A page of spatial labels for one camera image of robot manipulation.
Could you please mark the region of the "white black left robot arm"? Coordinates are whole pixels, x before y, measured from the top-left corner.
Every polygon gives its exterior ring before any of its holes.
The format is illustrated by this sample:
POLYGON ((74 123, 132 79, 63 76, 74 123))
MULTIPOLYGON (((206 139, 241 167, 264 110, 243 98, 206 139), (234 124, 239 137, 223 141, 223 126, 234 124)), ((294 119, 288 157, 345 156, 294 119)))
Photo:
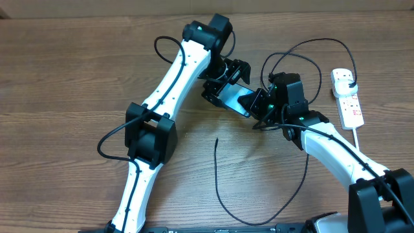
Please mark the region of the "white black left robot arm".
POLYGON ((204 80, 202 97, 209 103, 231 109, 248 118, 250 113, 237 101, 251 90, 238 80, 250 82, 250 65, 221 55, 229 36, 230 20, 215 14, 207 24, 193 21, 184 27, 179 51, 153 93, 140 105, 131 103, 125 123, 109 132, 125 131, 129 163, 127 182, 119 209, 104 232, 140 232, 156 176, 177 147, 176 116, 196 80, 204 80))

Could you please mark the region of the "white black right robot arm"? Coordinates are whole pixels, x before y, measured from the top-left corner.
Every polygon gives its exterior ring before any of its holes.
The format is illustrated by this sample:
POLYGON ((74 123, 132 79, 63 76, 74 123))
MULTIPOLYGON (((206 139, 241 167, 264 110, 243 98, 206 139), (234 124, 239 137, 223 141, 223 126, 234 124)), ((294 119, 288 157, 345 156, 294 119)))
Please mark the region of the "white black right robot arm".
POLYGON ((304 232, 412 232, 413 176, 389 170, 344 139, 329 119, 309 110, 298 74, 269 77, 268 90, 240 96, 237 101, 258 123, 256 129, 281 128, 284 137, 317 158, 348 193, 348 213, 312 217, 304 232))

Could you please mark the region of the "Samsung Galaxy smartphone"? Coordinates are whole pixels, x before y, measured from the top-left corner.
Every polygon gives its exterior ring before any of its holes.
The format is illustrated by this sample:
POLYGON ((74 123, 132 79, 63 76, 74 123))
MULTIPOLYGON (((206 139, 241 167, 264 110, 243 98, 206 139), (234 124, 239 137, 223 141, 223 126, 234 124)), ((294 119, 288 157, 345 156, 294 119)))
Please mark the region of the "Samsung Galaxy smartphone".
POLYGON ((237 101, 240 96, 252 94, 253 90, 250 90, 238 83, 225 85, 224 89, 220 92, 218 99, 224 104, 224 108, 231 109, 236 113, 248 118, 250 113, 237 101))

